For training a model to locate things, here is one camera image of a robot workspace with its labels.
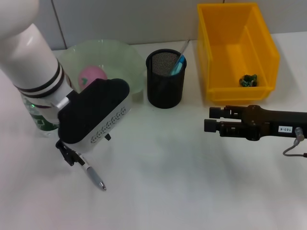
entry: pink ball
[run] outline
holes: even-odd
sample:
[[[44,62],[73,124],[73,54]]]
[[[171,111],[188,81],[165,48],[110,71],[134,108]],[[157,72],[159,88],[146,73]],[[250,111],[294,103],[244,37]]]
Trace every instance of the pink ball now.
[[[78,77],[78,83],[81,90],[84,90],[95,79],[107,80],[106,73],[98,66],[88,66],[81,71]]]

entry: wall tile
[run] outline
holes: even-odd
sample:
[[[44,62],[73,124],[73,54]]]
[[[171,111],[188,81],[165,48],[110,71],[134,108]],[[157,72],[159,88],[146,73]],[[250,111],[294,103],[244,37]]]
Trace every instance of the wall tile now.
[[[251,2],[250,0],[225,0]],[[307,0],[253,0],[272,34],[307,31]]]
[[[195,39],[197,3],[223,0],[54,0],[67,46],[88,39],[128,44]]]
[[[64,42],[60,34],[51,0],[40,0],[39,12],[34,24],[47,40],[51,49],[64,49]]]

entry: white table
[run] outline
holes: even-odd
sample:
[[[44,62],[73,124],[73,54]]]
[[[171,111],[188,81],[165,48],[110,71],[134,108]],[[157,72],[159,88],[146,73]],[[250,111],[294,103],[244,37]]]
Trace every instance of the white table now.
[[[307,33],[274,34],[281,54],[276,90],[259,103],[307,111]],[[182,42],[135,46],[146,58]],[[158,109],[143,97],[87,158],[98,190],[40,138],[18,92],[0,73],[1,230],[306,230],[307,159],[282,151],[293,139],[251,142],[203,132],[195,43],[185,56],[183,98]],[[306,151],[304,142],[295,149]]]

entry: yellow storage box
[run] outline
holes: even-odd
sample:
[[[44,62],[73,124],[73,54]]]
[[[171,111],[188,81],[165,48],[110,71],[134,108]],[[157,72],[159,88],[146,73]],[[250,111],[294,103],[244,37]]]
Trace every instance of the yellow storage box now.
[[[256,3],[199,4],[197,50],[208,100],[248,103],[275,89],[279,53]],[[244,75],[257,87],[242,87]]]

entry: green bottle label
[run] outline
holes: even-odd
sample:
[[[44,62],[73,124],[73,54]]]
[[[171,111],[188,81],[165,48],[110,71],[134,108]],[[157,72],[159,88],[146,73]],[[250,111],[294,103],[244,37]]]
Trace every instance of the green bottle label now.
[[[59,126],[48,122],[42,115],[30,114],[36,126],[43,131],[51,131],[57,129]]]

